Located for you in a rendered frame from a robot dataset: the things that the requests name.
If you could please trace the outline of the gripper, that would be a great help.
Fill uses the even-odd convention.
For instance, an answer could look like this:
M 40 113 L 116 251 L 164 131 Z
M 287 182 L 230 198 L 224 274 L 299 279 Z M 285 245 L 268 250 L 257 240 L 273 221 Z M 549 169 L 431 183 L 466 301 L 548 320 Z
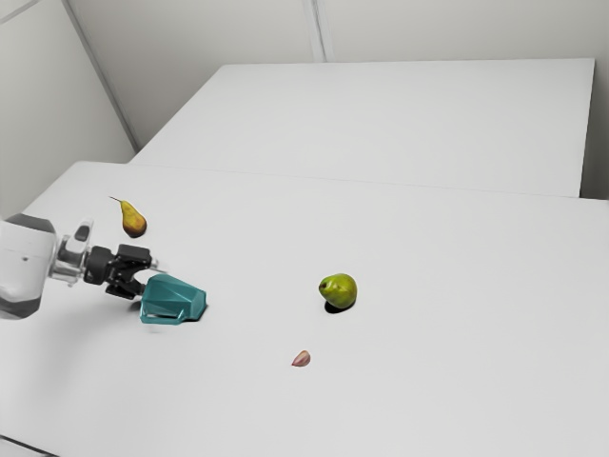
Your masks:
M 120 270 L 113 270 L 113 265 Z M 85 261 L 83 280 L 87 284 L 101 286 L 107 283 L 106 293 L 124 299 L 133 299 L 144 293 L 145 286 L 135 277 L 135 272 L 159 267 L 148 248 L 122 244 L 116 254 L 109 248 L 92 247 Z

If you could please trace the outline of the teal faceted mug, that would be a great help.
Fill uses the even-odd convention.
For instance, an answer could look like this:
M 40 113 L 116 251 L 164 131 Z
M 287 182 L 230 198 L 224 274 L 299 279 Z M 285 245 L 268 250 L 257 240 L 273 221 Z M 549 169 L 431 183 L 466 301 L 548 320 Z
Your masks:
M 159 273 L 147 281 L 139 317 L 144 324 L 177 326 L 199 321 L 206 308 L 204 290 Z

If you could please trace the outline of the green pear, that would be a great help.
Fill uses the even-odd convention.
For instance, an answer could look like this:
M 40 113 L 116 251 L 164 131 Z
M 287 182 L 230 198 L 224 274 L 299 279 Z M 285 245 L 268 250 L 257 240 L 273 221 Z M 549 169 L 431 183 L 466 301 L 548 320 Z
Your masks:
M 346 273 L 325 277 L 318 285 L 318 291 L 330 306 L 337 309 L 350 308 L 355 304 L 358 295 L 355 279 Z

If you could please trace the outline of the yellow brown pear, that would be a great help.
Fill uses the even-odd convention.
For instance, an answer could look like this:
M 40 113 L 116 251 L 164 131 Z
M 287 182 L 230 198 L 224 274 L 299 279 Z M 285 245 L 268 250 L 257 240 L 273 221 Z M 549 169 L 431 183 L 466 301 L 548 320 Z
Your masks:
M 130 202 L 115 197 L 110 199 L 120 205 L 122 212 L 122 227 L 130 238 L 139 238 L 147 231 L 147 219 Z

